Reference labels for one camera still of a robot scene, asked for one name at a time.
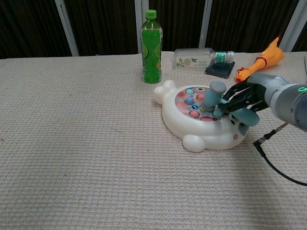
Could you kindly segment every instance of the table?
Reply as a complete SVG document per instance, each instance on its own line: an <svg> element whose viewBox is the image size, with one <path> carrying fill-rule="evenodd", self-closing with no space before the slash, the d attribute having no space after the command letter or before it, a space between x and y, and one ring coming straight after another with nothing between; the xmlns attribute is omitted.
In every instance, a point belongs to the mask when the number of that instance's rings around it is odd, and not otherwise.
<svg viewBox="0 0 307 230"><path fill-rule="evenodd" d="M307 188L275 173L252 142L281 125L270 109L234 149L186 151L153 90L165 80L209 85L201 69L141 80L142 57L17 58L0 68L0 229L307 229ZM258 54L235 54L236 69ZM306 81L307 52L263 70ZM287 126L263 144L307 181L307 134Z"/></svg>

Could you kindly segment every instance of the green soda bottle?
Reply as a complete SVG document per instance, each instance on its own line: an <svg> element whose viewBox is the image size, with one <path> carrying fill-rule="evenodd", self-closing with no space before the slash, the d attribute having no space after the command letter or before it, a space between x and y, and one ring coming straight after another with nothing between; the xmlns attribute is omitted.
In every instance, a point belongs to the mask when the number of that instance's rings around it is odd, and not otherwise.
<svg viewBox="0 0 307 230"><path fill-rule="evenodd" d="M142 80L146 83L161 81L161 51L163 31L157 22L155 10L146 11L146 22L141 27L141 45L143 73Z"/></svg>

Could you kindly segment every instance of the green indicator light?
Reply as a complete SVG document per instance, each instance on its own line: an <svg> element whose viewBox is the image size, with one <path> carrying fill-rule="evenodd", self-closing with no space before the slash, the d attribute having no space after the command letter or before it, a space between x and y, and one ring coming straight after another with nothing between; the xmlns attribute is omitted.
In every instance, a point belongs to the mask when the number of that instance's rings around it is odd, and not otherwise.
<svg viewBox="0 0 307 230"><path fill-rule="evenodd" d="M298 89L298 91L299 91L299 92L307 91L307 87L301 87L301 88Z"/></svg>

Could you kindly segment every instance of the white toy base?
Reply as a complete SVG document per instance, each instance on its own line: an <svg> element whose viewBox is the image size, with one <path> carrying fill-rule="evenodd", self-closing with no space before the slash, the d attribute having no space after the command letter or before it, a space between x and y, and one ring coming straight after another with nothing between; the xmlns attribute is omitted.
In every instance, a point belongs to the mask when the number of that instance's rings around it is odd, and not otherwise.
<svg viewBox="0 0 307 230"><path fill-rule="evenodd" d="M208 89L202 85L176 88L172 80L166 80L154 90L155 101L162 104L165 125L191 152L231 149L248 133L248 126L233 116L215 118L200 108Z"/></svg>

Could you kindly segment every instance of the robotic hand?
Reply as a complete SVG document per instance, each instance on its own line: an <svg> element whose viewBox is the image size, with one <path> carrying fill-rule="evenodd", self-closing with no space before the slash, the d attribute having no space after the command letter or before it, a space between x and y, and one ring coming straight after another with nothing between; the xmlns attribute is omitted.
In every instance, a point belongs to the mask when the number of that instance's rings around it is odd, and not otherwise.
<svg viewBox="0 0 307 230"><path fill-rule="evenodd" d="M218 104L223 113L249 105L254 112L270 107L277 118L307 132L307 85L290 84L280 76L254 73L232 86L223 99L228 101Z"/></svg>

